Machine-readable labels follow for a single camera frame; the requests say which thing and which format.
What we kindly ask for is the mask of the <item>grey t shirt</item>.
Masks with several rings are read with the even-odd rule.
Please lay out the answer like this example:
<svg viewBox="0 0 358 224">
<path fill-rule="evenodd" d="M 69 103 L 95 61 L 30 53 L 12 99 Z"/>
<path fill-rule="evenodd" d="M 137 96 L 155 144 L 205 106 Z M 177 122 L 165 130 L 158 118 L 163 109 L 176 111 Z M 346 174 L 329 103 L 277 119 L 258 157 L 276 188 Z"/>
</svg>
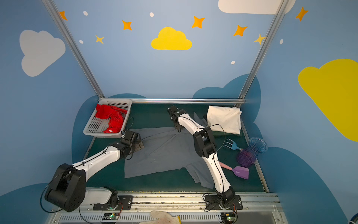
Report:
<svg viewBox="0 0 358 224">
<path fill-rule="evenodd" d="M 193 136 L 173 127 L 131 129 L 140 134 L 144 148 L 125 161 L 125 178 L 185 168 L 195 183 L 213 189 L 214 181 L 204 160 L 197 155 Z"/>
</svg>

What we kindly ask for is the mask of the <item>white work glove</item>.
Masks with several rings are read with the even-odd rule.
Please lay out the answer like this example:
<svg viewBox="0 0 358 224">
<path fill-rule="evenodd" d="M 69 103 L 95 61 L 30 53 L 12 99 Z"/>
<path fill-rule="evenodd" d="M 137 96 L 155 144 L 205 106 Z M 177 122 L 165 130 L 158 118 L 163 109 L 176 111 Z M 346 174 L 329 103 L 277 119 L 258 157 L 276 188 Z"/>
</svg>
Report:
<svg viewBox="0 0 358 224">
<path fill-rule="evenodd" d="M 139 224 L 181 224 L 179 216 L 172 216 L 164 211 L 151 211 L 150 216 L 155 220 L 140 222 Z"/>
</svg>

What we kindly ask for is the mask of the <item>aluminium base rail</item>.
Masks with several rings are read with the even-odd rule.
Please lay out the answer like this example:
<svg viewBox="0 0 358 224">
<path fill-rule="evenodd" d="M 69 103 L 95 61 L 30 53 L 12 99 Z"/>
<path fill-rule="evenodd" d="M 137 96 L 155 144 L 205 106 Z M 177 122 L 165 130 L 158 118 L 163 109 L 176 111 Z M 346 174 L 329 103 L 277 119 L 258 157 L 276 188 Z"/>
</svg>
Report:
<svg viewBox="0 0 358 224">
<path fill-rule="evenodd" d="M 242 193 L 242 210 L 213 210 L 205 212 L 204 192 L 121 192 L 133 196 L 129 211 L 94 211 L 93 205 L 81 206 L 73 212 L 57 211 L 49 214 L 47 224 L 138 224 L 155 220 L 151 211 L 164 211 L 179 216 L 183 224 L 220 224 L 221 213 L 235 213 L 234 224 L 286 224 L 279 197 L 273 193 Z M 105 213 L 119 213 L 117 222 L 102 221 Z"/>
</svg>

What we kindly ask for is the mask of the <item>right aluminium frame post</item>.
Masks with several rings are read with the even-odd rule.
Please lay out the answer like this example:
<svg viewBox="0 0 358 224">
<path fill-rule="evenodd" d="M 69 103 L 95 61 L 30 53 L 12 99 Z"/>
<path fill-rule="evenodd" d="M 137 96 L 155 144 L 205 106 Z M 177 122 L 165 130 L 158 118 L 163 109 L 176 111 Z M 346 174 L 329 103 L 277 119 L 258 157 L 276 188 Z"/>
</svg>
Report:
<svg viewBox="0 0 358 224">
<path fill-rule="evenodd" d="M 238 97 L 238 101 L 241 102 L 242 104 L 245 101 L 245 97 L 246 97 L 259 69 L 260 69 L 262 62 L 264 61 L 264 58 L 269 50 L 269 47 L 270 47 L 277 31 L 279 30 L 279 27 L 280 27 L 280 25 L 283 21 L 283 18 L 286 14 L 285 11 L 286 11 L 286 8 L 288 8 L 289 2 L 290 2 L 289 0 L 284 0 L 284 1 L 281 1 L 279 4 L 277 12 L 272 20 L 272 23 L 268 29 L 268 32 L 266 34 L 266 38 L 264 39 L 263 43 L 261 44 L 260 50 L 258 52 L 258 55 L 255 59 L 253 66 L 252 66 L 252 69 L 251 69 L 251 71 L 242 87 L 240 95 Z"/>
</svg>

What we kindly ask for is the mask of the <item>red t shirt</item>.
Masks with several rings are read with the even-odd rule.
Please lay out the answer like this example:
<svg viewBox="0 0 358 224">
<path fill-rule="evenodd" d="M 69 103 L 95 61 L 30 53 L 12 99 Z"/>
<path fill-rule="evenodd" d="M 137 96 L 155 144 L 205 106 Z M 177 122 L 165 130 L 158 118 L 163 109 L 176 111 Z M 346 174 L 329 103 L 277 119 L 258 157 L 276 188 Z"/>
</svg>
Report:
<svg viewBox="0 0 358 224">
<path fill-rule="evenodd" d="M 111 105 L 100 105 L 96 106 L 97 113 L 95 117 L 99 119 L 110 119 L 109 126 L 104 131 L 104 133 L 119 133 L 121 132 L 122 126 L 124 124 L 125 116 L 127 110 L 121 109 Z"/>
</svg>

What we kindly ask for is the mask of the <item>left aluminium frame post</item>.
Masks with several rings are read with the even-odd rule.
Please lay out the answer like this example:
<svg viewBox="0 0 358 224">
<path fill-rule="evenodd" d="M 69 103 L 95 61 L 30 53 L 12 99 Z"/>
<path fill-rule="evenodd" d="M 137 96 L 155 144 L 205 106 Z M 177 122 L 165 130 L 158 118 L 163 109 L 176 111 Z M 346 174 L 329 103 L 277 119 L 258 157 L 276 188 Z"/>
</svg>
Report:
<svg viewBox="0 0 358 224">
<path fill-rule="evenodd" d="M 97 94 L 100 99 L 104 99 L 105 95 L 101 90 L 95 76 L 93 75 L 90 67 L 88 66 L 84 56 L 80 52 L 75 39 L 73 38 L 72 34 L 70 33 L 67 25 L 65 24 L 65 20 L 61 17 L 60 12 L 54 1 L 49 0 L 42 0 L 42 3 L 46 7 L 46 10 L 50 14 L 51 18 L 55 22 L 56 26 L 58 27 L 60 33 L 62 34 L 64 40 L 68 44 L 70 50 L 72 51 L 75 59 L 77 60 L 79 66 L 81 67 L 82 71 L 84 72 L 86 78 L 88 79 L 90 85 L 92 86 L 93 90 Z"/>
</svg>

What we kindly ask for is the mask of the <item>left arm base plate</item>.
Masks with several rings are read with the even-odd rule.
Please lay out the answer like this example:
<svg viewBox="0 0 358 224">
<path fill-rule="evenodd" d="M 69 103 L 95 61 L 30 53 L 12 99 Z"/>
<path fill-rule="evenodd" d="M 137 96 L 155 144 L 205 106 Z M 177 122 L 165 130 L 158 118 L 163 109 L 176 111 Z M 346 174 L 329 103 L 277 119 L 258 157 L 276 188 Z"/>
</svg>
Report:
<svg viewBox="0 0 358 224">
<path fill-rule="evenodd" d="M 131 209 L 133 196 L 112 196 L 106 203 L 93 205 L 94 211 L 129 211 Z"/>
</svg>

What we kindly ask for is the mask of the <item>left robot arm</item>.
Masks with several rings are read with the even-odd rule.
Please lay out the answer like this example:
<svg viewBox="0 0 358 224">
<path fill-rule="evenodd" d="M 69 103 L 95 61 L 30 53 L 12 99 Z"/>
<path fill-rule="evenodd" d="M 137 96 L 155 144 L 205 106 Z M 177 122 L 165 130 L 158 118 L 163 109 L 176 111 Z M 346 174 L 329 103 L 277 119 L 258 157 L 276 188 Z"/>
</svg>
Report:
<svg viewBox="0 0 358 224">
<path fill-rule="evenodd" d="M 117 210 L 121 204 L 117 190 L 109 187 L 87 187 L 86 183 L 103 168 L 143 148 L 140 134 L 126 131 L 120 141 L 108 145 L 99 153 L 72 165 L 60 165 L 40 199 L 66 212 L 73 212 L 87 205 L 93 205 L 96 210 Z"/>
</svg>

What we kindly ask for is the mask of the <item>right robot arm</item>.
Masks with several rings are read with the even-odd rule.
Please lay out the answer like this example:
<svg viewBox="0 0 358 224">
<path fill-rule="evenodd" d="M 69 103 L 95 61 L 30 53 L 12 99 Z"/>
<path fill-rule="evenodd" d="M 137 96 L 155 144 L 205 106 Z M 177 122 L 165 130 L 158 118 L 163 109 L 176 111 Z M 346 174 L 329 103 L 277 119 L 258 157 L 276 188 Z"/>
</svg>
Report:
<svg viewBox="0 0 358 224">
<path fill-rule="evenodd" d="M 215 139 L 210 127 L 204 127 L 193 120 L 185 111 L 171 106 L 168 108 L 174 127 L 179 132 L 186 129 L 192 134 L 194 139 L 194 148 L 199 157 L 206 163 L 213 178 L 215 190 L 218 195 L 218 204 L 222 208 L 229 208 L 235 199 L 235 191 L 219 164 Z"/>
</svg>

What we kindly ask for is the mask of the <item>aluminium frame post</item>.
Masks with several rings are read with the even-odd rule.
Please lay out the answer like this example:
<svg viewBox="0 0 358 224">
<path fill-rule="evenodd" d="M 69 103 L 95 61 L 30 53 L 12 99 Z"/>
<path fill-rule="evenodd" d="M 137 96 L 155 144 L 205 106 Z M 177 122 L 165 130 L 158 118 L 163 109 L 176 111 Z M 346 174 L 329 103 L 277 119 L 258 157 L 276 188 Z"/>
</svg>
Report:
<svg viewBox="0 0 358 224">
<path fill-rule="evenodd" d="M 93 90 L 97 94 L 100 99 L 104 99 L 105 95 L 101 90 L 95 76 L 93 75 L 90 67 L 88 66 L 84 56 L 80 52 L 75 39 L 73 38 L 72 34 L 70 33 L 67 25 L 65 24 L 65 20 L 61 17 L 60 12 L 54 1 L 49 0 L 42 0 L 42 3 L 46 7 L 46 10 L 50 14 L 51 18 L 55 22 L 56 26 L 58 27 L 60 33 L 62 34 L 64 40 L 68 44 L 70 50 L 72 51 L 75 59 L 77 60 L 79 66 L 81 67 L 82 71 L 84 72 L 86 78 L 88 79 L 90 85 L 92 86 Z"/>
<path fill-rule="evenodd" d="M 264 39 L 263 43 L 261 44 L 260 50 L 258 52 L 258 55 L 255 59 L 253 66 L 252 66 L 252 69 L 251 69 L 251 71 L 242 87 L 240 95 L 238 97 L 238 101 L 241 102 L 242 104 L 245 101 L 245 97 L 246 97 L 259 69 L 260 69 L 262 62 L 264 61 L 264 58 L 269 50 L 269 47 L 270 47 L 277 31 L 279 30 L 279 27 L 280 27 L 280 25 L 283 21 L 283 18 L 286 14 L 285 11 L 286 11 L 286 8 L 288 8 L 289 2 L 290 2 L 289 0 L 284 0 L 284 1 L 281 1 L 279 4 L 277 12 L 272 20 L 272 23 L 268 29 L 268 32 L 266 34 L 266 38 Z"/>
</svg>

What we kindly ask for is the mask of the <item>horizontal aluminium frame bar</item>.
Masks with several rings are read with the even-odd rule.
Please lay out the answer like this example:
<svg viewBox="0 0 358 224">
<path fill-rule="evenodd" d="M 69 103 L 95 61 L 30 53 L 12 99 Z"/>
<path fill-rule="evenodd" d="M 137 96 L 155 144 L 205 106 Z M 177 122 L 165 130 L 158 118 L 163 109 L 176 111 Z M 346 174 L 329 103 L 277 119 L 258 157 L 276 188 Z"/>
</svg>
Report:
<svg viewBox="0 0 358 224">
<path fill-rule="evenodd" d="M 129 99 L 134 104 L 203 104 L 203 105 L 218 105 L 218 104 L 244 104 L 245 99 Z"/>
</svg>

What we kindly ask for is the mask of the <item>right circuit board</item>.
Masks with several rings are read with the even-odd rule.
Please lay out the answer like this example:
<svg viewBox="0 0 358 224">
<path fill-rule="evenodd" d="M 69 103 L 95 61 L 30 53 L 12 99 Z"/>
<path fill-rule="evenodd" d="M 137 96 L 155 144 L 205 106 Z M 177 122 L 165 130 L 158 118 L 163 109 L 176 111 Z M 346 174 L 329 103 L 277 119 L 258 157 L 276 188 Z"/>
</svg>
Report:
<svg viewBox="0 0 358 224">
<path fill-rule="evenodd" d="M 237 221 L 235 213 L 221 213 L 221 224 L 234 224 Z"/>
</svg>

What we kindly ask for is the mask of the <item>left circuit board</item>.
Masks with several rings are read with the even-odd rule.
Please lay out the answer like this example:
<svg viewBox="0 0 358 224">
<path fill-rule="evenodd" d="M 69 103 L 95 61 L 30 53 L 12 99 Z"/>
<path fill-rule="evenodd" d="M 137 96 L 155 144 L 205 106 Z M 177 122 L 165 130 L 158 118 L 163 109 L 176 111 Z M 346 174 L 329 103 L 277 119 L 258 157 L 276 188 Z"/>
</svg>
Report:
<svg viewBox="0 0 358 224">
<path fill-rule="evenodd" d="M 117 222 L 118 219 L 119 219 L 119 213 L 105 213 L 103 215 L 102 221 Z"/>
</svg>

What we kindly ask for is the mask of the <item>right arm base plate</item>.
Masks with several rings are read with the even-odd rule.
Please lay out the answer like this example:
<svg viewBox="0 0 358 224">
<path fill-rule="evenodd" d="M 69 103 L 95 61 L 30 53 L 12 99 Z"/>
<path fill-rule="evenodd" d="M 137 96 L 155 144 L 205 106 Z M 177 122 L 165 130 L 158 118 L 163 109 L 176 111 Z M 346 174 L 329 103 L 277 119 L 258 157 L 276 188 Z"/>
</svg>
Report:
<svg viewBox="0 0 358 224">
<path fill-rule="evenodd" d="M 222 207 L 220 205 L 219 196 L 217 195 L 209 195 L 204 194 L 203 200 L 205 203 L 206 208 L 204 209 L 205 212 L 213 211 L 213 210 L 242 210 L 243 205 L 240 196 L 235 196 L 234 200 L 229 203 L 227 206 Z"/>
</svg>

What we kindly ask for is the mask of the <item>circuit board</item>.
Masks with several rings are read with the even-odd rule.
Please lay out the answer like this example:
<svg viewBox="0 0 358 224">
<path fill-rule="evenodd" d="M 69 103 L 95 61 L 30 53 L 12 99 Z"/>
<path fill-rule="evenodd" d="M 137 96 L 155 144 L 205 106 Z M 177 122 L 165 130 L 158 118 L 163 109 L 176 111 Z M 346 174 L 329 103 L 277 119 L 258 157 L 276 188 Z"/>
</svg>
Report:
<svg viewBox="0 0 358 224">
<path fill-rule="evenodd" d="M 119 219 L 119 213 L 105 213 L 103 215 L 102 221 L 117 222 L 118 219 Z"/>
<path fill-rule="evenodd" d="M 221 213 L 221 224 L 234 224 L 237 221 L 235 213 Z"/>
</svg>

